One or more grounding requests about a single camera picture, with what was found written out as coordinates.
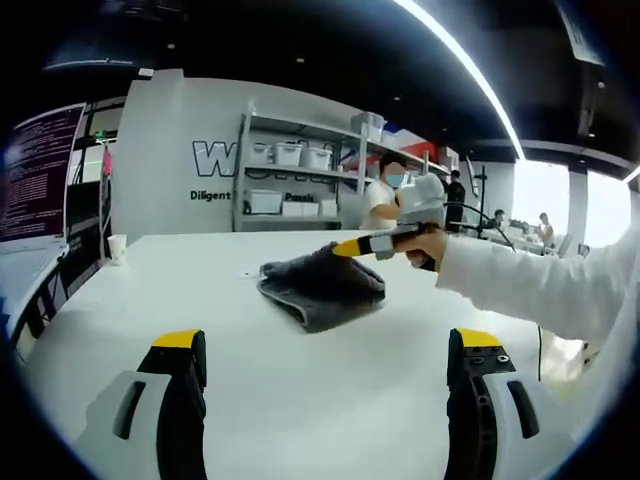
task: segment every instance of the folded cloth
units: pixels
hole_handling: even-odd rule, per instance
[[[384,280],[356,260],[334,255],[332,242],[288,262],[265,263],[258,290],[291,313],[309,333],[321,332],[373,310]]]

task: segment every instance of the ceiling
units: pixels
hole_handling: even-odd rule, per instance
[[[575,60],[552,0],[419,3],[474,59],[522,140],[639,158],[622,84],[611,72]],[[436,144],[473,150],[478,159],[515,156],[509,147],[473,148],[476,140],[506,139],[502,124],[442,42],[391,0],[104,1],[72,31],[49,65],[109,62],[47,69],[25,115],[124,95],[139,66],[182,68],[186,76],[280,85],[375,111]],[[579,134],[585,105],[593,119]],[[555,160],[584,168],[580,159],[564,154]],[[615,175],[627,171],[586,161]]]

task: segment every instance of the person in black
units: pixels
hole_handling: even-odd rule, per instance
[[[492,228],[499,228],[502,225],[502,221],[504,220],[504,210],[499,208],[493,214],[493,218],[487,222],[482,223],[482,228],[485,230],[490,230]]]
[[[460,183],[460,172],[453,170],[451,172],[451,183],[447,186],[447,202],[464,203],[466,191]],[[452,224],[452,222],[462,221],[462,206],[449,205],[447,207],[446,229],[449,232],[459,232],[460,225]]]

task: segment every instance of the paper cup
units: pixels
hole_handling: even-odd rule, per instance
[[[107,238],[111,251],[111,262],[114,265],[124,265],[127,251],[127,236],[125,234],[111,235]]]

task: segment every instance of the face mask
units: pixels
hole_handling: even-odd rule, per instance
[[[404,173],[400,175],[387,175],[385,178],[390,187],[398,188],[404,180]]]

